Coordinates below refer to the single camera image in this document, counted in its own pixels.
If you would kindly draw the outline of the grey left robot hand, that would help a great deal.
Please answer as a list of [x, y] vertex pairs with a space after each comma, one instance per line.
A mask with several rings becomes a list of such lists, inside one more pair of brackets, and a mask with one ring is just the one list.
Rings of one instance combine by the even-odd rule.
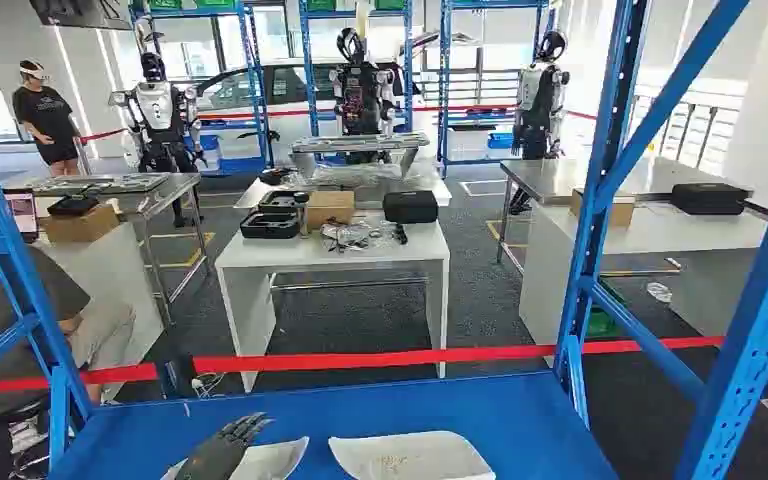
[[229, 479], [255, 437], [272, 422], [265, 412], [258, 412], [226, 424], [190, 453], [175, 479]]

